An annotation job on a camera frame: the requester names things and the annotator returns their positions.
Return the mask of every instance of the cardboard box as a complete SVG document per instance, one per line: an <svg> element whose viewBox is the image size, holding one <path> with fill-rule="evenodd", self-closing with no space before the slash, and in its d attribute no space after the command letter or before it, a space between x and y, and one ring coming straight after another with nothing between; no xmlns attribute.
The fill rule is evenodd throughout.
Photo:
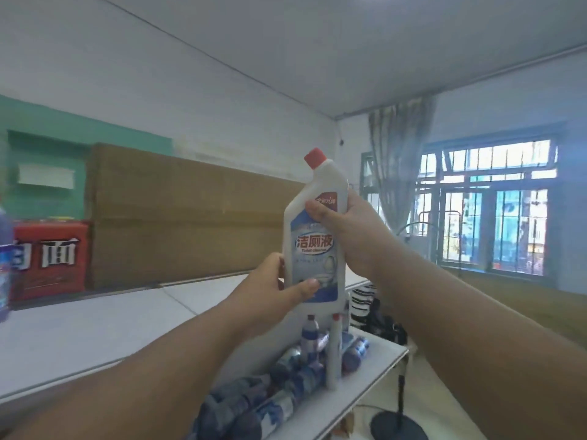
<svg viewBox="0 0 587 440"><path fill-rule="evenodd" d="M16 222L11 301L83 292L87 233L78 221Z"/></svg>
<svg viewBox="0 0 587 440"><path fill-rule="evenodd" d="M96 144L86 180L91 288L132 288L256 267L281 251L303 184Z"/></svg>

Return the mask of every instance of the window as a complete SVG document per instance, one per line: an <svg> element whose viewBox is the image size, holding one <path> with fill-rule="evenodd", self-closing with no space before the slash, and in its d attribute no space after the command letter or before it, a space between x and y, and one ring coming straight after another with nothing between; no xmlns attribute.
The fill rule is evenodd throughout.
<svg viewBox="0 0 587 440"><path fill-rule="evenodd" d="M430 259L515 276L547 274L549 190L558 175L553 138L434 145L422 156L407 232L429 237ZM361 191L383 217L362 157Z"/></svg>

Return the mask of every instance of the floor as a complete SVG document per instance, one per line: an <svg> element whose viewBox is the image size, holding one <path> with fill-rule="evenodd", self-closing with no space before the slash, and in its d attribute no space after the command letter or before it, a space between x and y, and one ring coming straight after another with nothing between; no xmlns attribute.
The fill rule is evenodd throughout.
<svg viewBox="0 0 587 440"><path fill-rule="evenodd" d="M397 368L391 370L358 404L396 410ZM369 422L379 410L357 406L354 412L352 440L372 440ZM429 440L486 440L421 354L417 354L408 367L404 413L420 424Z"/></svg>

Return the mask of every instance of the black and white striped item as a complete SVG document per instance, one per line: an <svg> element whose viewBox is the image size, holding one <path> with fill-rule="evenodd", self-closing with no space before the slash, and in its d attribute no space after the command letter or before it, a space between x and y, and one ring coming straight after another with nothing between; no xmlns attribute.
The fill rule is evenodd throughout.
<svg viewBox="0 0 587 440"><path fill-rule="evenodd" d="M361 328L366 324L376 292L377 288L372 284L354 288L350 292L350 325Z"/></svg>

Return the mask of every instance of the brown cardboard box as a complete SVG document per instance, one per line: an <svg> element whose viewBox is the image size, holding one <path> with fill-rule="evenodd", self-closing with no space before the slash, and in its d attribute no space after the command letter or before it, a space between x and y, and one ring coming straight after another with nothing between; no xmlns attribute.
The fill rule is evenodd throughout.
<svg viewBox="0 0 587 440"><path fill-rule="evenodd" d="M280 251L303 184L96 144L87 164L89 287L132 288L253 269Z"/></svg>

